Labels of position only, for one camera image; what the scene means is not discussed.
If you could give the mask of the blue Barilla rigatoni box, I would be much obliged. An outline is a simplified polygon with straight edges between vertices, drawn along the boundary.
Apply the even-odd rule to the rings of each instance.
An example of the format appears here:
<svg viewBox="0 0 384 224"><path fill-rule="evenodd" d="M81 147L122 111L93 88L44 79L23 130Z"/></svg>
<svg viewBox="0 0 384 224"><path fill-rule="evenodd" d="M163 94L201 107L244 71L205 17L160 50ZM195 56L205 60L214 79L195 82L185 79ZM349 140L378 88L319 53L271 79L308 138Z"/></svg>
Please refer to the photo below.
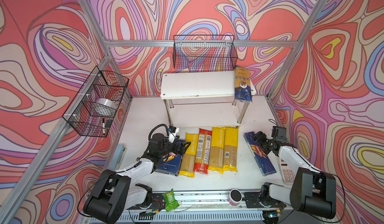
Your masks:
<svg viewBox="0 0 384 224"><path fill-rule="evenodd" d="M169 152L162 157L161 159L162 161L160 165L157 167L157 169L155 170L155 172L160 174L172 175L175 177L179 175L182 159L177 158L175 154L176 150L178 150L178 147L177 147L178 141L185 141L185 140L178 139L175 141L173 145L171 145L171 147L167 149L169 150Z"/></svg>

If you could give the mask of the blue Barilla spaghetti box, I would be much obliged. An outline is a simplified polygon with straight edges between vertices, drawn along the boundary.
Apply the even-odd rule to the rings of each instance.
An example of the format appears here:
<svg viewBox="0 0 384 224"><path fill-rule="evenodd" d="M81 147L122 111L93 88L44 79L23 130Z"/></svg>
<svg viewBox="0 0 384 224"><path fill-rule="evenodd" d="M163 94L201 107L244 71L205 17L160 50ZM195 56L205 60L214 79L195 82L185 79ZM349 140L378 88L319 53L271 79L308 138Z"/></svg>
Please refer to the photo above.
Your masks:
<svg viewBox="0 0 384 224"><path fill-rule="evenodd" d="M252 152L252 155L261 171L261 174L263 176L268 176L275 174L277 171L274 168L272 162L270 161L267 154L265 154L261 147L252 140L252 137L255 135L255 133L252 132L246 132L243 134L243 137L248 144L248 147L250 151Z"/></svg>

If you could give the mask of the clear blue spaghetti bag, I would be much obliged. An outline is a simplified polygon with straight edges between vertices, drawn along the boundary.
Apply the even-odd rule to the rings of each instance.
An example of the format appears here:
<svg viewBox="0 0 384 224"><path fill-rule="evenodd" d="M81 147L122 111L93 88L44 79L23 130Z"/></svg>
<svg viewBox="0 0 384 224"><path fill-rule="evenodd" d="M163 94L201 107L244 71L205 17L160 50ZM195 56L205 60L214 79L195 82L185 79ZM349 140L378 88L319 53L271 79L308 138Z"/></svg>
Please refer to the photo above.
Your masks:
<svg viewBox="0 0 384 224"><path fill-rule="evenodd" d="M235 100L252 103L250 72L247 68L235 67Z"/></svg>

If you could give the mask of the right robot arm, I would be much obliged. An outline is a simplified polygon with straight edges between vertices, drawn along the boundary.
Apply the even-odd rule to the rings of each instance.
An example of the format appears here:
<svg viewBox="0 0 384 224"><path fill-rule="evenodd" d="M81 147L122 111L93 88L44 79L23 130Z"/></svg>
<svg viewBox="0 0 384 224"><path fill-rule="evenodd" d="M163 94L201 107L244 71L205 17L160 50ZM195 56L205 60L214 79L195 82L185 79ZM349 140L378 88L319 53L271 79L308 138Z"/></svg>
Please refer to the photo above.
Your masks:
<svg viewBox="0 0 384 224"><path fill-rule="evenodd" d="M267 158L268 154L273 152L295 174L290 188L264 183L259 202L263 206L284 203L298 212L333 219L337 209L337 182L334 175L322 172L307 161L298 149L288 142L286 133L286 128L274 126L272 137L261 131L244 135L257 156Z"/></svg>

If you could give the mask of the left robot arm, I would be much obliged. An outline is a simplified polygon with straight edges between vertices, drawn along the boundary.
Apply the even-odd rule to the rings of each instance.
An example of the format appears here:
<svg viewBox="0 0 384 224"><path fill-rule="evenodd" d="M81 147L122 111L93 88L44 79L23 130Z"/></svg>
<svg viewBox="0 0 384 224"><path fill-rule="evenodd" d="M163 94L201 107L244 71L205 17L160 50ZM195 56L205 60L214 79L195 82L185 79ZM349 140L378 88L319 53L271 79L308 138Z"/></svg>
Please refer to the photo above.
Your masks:
<svg viewBox="0 0 384 224"><path fill-rule="evenodd" d="M153 189L138 181L155 172L167 155L184 155L190 145L191 142L180 140L178 135L157 133L149 137L148 146L136 163L122 170L102 172L85 201L84 215L114 224L125 210L150 207Z"/></svg>

